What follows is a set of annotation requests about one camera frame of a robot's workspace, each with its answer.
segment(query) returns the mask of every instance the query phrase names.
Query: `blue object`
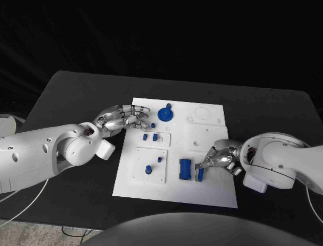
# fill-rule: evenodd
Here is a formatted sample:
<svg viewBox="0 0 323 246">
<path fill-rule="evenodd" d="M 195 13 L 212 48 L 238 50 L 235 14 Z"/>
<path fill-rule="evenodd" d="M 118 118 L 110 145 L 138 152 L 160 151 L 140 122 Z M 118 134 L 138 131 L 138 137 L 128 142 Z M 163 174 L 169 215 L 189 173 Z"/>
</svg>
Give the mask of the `blue object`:
<svg viewBox="0 0 323 246">
<path fill-rule="evenodd" d="M 203 181 L 203 168 L 198 169 L 198 181 Z"/>
<path fill-rule="evenodd" d="M 146 167 L 146 174 L 151 174 L 151 172 L 153 172 L 153 168 L 151 168 L 151 166 L 149 165 L 147 167 Z"/>
<path fill-rule="evenodd" d="M 189 159 L 180 159 L 180 179 L 183 180 L 192 180 L 190 176 L 190 164 L 192 160 Z"/>
<path fill-rule="evenodd" d="M 166 105 L 166 108 L 162 108 L 157 113 L 159 119 L 162 121 L 170 121 L 173 118 L 173 112 L 170 109 L 170 104 Z"/>
</svg>

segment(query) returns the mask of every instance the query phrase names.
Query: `robotic hand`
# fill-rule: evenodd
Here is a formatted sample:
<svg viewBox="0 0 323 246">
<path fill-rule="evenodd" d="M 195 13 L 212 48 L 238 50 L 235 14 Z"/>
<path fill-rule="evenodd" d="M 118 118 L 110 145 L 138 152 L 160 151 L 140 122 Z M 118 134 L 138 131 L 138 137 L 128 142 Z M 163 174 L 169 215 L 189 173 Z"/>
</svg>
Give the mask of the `robotic hand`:
<svg viewBox="0 0 323 246">
<path fill-rule="evenodd" d="M 105 138 L 123 128 L 147 130 L 143 106 L 105 109 L 92 122 L 17 133 L 0 138 L 0 193 L 25 189 L 84 165 L 95 156 L 108 159 L 115 146 Z"/>
<path fill-rule="evenodd" d="M 270 132 L 255 136 L 244 144 L 219 140 L 196 169 L 224 167 L 231 171 L 235 161 L 247 171 L 244 185 L 258 192 L 271 185 L 291 189 L 296 179 L 323 195 L 323 146 L 310 147 L 293 136 Z"/>
</svg>

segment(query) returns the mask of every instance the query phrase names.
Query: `black table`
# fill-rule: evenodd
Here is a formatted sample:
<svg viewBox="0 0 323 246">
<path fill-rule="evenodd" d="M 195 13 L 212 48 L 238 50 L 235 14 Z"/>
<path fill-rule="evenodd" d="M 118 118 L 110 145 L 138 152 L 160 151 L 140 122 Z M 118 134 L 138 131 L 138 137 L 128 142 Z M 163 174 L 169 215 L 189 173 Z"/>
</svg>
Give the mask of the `black table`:
<svg viewBox="0 0 323 246">
<path fill-rule="evenodd" d="M 134 97 L 224 105 L 231 139 L 245 141 L 275 131 L 291 134 L 311 146 L 323 145 L 323 124 L 310 97 L 301 91 L 65 71 L 52 77 L 22 131 L 91 121 L 105 108 L 130 104 Z M 238 209 L 114 197 L 124 137 L 125 132 L 108 139 L 117 147 L 108 161 L 95 156 L 84 166 L 68 169 L 50 179 L 42 196 L 17 220 L 107 229 L 159 213 L 215 213 L 265 223 L 323 245 L 323 225 L 299 182 L 291 190 L 268 187 L 261 194 L 244 187 L 241 175 L 235 179 Z M 0 218 L 9 219 L 23 210 L 42 185 L 22 190 L 0 204 Z M 311 200 L 323 218 L 323 196 L 311 192 Z"/>
</svg>

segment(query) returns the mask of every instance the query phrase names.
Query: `white panel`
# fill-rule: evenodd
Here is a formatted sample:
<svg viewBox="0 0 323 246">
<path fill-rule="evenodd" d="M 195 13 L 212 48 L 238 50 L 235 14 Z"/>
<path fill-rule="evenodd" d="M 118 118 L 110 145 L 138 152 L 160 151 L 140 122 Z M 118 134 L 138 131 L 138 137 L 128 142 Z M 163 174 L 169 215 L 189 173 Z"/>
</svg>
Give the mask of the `white panel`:
<svg viewBox="0 0 323 246">
<path fill-rule="evenodd" d="M 187 124 L 187 150 L 208 153 L 215 141 L 228 139 L 228 127 Z"/>
<path fill-rule="evenodd" d="M 153 140 L 154 133 L 157 133 L 157 141 Z M 160 132 L 143 132 L 137 133 L 137 145 L 146 147 L 170 147 L 170 134 Z"/>
<path fill-rule="evenodd" d="M 150 165 L 153 168 L 151 174 L 146 174 L 147 165 Z M 164 184 L 166 165 L 167 150 L 137 148 L 131 181 Z"/>
<path fill-rule="evenodd" d="M 172 104 L 173 119 L 160 121 L 157 112 Z M 192 102 L 134 98 L 133 105 L 151 109 L 146 123 L 156 123 L 150 132 L 170 134 L 170 147 L 146 146 L 138 141 L 143 132 L 128 129 L 124 140 L 121 161 L 114 184 L 114 196 L 141 199 L 185 202 L 219 207 L 238 208 L 234 177 L 222 168 L 209 168 L 203 181 L 195 181 L 195 164 L 203 161 L 205 152 L 187 151 L 187 124 L 226 126 L 222 105 L 198 104 Z M 136 148 L 167 150 L 166 183 L 143 183 L 131 181 Z M 180 180 L 180 159 L 192 160 L 192 180 Z"/>
</svg>

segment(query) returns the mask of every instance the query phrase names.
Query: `blue knob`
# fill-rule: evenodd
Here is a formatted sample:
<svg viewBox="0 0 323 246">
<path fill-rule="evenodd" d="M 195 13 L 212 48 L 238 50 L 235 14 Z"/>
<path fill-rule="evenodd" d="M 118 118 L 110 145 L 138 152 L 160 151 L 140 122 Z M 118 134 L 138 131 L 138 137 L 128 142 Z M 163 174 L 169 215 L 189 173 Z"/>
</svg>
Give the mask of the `blue knob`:
<svg viewBox="0 0 323 246">
<path fill-rule="evenodd" d="M 170 121 L 173 118 L 173 112 L 170 109 L 170 104 L 166 105 L 166 108 L 162 108 L 157 113 L 159 119 L 162 121 Z"/>
<path fill-rule="evenodd" d="M 147 167 L 146 167 L 146 174 L 151 174 L 151 172 L 153 172 L 153 168 L 151 168 L 151 166 L 149 165 Z"/>
</svg>

